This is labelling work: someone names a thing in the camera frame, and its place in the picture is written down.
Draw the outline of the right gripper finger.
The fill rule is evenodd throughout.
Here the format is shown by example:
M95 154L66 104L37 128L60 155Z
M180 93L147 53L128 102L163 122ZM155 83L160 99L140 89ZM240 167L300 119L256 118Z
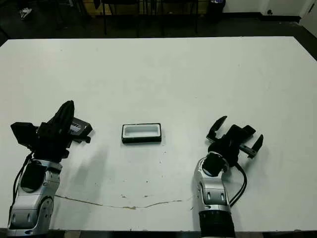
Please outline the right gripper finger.
M227 116L222 116L219 118L210 128L208 134L206 135L206 139L210 142L217 141L216 133L223 125L224 121L227 119Z
M250 149L250 153L248 155L249 158L253 159L257 155L258 151L261 149L263 145L263 140L264 140L264 136L261 134L260 137L252 146L252 148Z

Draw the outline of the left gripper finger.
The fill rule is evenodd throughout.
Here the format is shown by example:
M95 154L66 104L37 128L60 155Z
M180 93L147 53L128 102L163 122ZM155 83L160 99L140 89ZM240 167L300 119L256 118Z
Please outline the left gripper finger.
M74 118L74 102L69 100L63 109L63 134L68 134Z
M67 133L67 102L63 103L52 118L52 124L58 134Z

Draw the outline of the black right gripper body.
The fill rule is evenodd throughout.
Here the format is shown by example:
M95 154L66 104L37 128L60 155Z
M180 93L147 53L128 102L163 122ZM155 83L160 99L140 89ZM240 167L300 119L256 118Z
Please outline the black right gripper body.
M255 144L252 148L244 144L252 137L252 135L224 135L208 147L208 152L219 154L230 167L236 166L240 151L246 153L251 159L255 157Z

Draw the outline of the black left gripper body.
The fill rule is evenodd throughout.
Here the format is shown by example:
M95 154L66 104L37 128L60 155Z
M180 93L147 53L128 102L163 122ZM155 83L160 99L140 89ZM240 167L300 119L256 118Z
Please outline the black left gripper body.
M73 141L90 143L91 125L85 121L72 121L68 134L58 134L52 123L43 122L36 133L34 158L54 163L69 156Z

